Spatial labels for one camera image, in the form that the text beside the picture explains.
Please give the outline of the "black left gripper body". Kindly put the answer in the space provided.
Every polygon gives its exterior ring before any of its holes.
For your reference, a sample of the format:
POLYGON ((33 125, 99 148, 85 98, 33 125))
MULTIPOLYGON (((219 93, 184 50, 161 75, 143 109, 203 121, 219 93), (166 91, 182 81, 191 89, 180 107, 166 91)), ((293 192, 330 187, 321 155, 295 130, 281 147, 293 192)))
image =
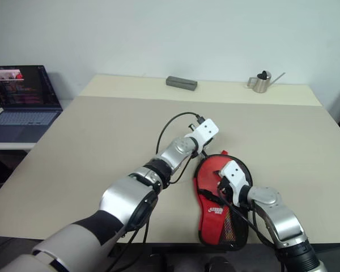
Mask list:
POLYGON ((207 146, 213 141, 214 137, 210 138, 202 147, 201 153, 205 152, 205 149, 207 149, 207 146))

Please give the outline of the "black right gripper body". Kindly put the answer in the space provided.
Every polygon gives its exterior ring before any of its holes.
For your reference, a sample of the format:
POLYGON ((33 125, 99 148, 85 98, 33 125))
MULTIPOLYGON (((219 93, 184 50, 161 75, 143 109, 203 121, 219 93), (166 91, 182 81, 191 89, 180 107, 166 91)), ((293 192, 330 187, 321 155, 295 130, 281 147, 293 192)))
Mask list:
POLYGON ((222 178, 218 182, 217 192, 220 199, 223 199, 228 203, 233 202, 233 189, 230 186, 230 182, 226 178, 222 178))

